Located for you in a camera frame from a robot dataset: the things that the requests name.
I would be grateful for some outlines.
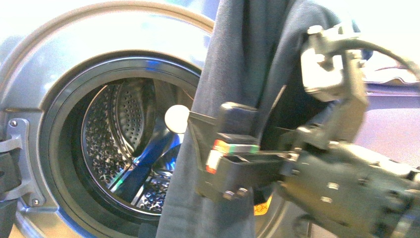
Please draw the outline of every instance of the metal bracket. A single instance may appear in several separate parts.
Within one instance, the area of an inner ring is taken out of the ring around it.
[[[7,124],[7,138],[10,139],[0,142],[0,153],[19,150],[17,153],[18,166],[22,183],[18,187],[0,194],[0,201],[13,200],[28,194],[29,199],[25,201],[27,204],[42,206],[45,203],[45,198],[38,188],[29,159],[29,122],[25,119],[11,119]]]
[[[364,75],[360,69],[362,55],[360,50],[330,48],[329,45],[335,43],[334,38],[326,40],[327,36],[334,35],[354,37],[356,33],[351,26],[346,28],[345,25],[340,25],[325,31],[320,26],[315,26],[308,30],[308,34],[309,45],[301,56],[305,90],[318,100],[338,100],[338,103],[329,120],[323,125],[299,128],[297,132],[301,141],[297,141],[294,147],[301,148],[301,143],[308,143],[325,150],[330,141],[353,142],[363,122],[368,100],[363,82]],[[341,60],[333,60],[335,56],[339,56]],[[324,75],[342,77],[342,80],[333,85],[318,86],[317,81],[322,84],[322,80],[325,80]],[[315,87],[308,87],[308,81]]]

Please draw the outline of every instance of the gray cloth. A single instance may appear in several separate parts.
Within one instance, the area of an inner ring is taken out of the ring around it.
[[[224,102],[273,104],[280,88],[300,70],[300,49],[310,26],[351,21],[338,0],[222,0],[192,111],[216,117]],[[261,135],[270,111],[260,117]],[[213,203],[198,196],[198,172],[187,131],[171,179],[158,238],[251,238],[252,198]]]

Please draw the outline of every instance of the black plastic part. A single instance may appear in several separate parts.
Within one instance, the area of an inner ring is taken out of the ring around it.
[[[250,135],[257,109],[237,103],[220,106],[216,120],[216,131],[220,133]]]
[[[17,161],[9,153],[0,155],[0,193],[20,185],[21,178]]]
[[[7,238],[13,227],[17,199],[0,202],[0,238]]]
[[[212,201],[221,201],[226,191],[261,187],[280,180],[283,168],[292,168],[293,162],[280,154],[242,154],[220,159],[213,175],[201,171],[197,192]]]
[[[194,147],[197,153],[197,166],[200,171],[206,170],[207,157],[216,139],[215,125],[215,118],[190,112],[188,127],[194,141]]]
[[[241,144],[241,145],[257,145],[258,144],[258,139],[250,135],[218,133],[216,138],[228,144]]]
[[[291,162],[276,154],[222,157],[212,184],[220,192],[264,186],[280,179],[279,171],[286,163]]]

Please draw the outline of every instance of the screw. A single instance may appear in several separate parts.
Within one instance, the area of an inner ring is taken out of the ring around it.
[[[35,205],[35,206],[38,206],[39,205],[39,200],[38,199],[32,199],[32,203]]]
[[[241,197],[245,197],[247,193],[248,193],[248,190],[243,187],[238,189],[238,191],[236,192],[236,194],[238,194]]]
[[[321,197],[321,201],[327,202],[327,203],[332,203],[332,199],[330,197],[324,197],[324,196],[322,196]]]
[[[17,127],[17,121],[12,120],[12,121],[10,122],[10,126],[11,126],[11,127]]]
[[[223,194],[223,197],[226,198],[227,200],[233,200],[235,194],[232,191],[226,191]]]
[[[319,34],[324,30],[324,28],[322,26],[319,25],[315,25],[315,26],[311,26],[307,33],[308,35],[313,35],[313,34]]]

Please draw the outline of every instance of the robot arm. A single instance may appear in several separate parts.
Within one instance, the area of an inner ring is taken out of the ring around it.
[[[348,29],[315,26],[308,31],[301,57],[305,90],[321,101],[338,103],[325,124],[297,128],[290,151],[259,151],[251,135],[257,109],[226,103],[216,119],[190,113],[199,194],[213,201],[232,200],[247,196],[251,187],[277,181],[283,197],[308,212],[302,219],[340,237],[420,236],[420,171],[352,144],[368,105],[359,49],[389,55],[417,78],[420,68]],[[314,60],[325,74],[317,78],[342,80],[311,86]]]

